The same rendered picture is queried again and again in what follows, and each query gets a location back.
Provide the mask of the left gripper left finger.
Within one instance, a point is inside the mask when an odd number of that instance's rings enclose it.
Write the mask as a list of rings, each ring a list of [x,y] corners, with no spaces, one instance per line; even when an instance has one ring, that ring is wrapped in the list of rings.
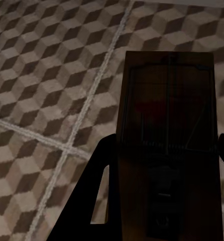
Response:
[[[90,224],[108,165],[108,222]],[[47,241],[123,241],[116,134],[97,145]]]

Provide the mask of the mousetrap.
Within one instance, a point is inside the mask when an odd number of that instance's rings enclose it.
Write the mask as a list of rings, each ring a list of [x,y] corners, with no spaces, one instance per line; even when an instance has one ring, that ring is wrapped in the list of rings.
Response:
[[[126,51],[116,138],[123,241],[223,241],[213,52]]]

